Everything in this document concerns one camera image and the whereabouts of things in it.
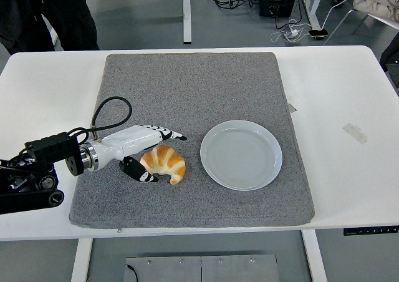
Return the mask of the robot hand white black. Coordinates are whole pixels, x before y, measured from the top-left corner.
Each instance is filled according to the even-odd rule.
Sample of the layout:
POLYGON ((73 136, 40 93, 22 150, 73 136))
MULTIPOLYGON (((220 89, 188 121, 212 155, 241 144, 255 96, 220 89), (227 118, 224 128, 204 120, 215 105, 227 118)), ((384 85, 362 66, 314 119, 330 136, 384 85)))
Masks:
POLYGON ((167 139, 186 140, 187 138, 175 131, 153 125, 134 125, 115 132, 101 141, 89 140, 90 159, 88 170, 94 172, 103 169, 110 161, 118 160, 122 172, 139 182, 157 182, 139 161, 132 158, 141 151, 158 145, 167 139))

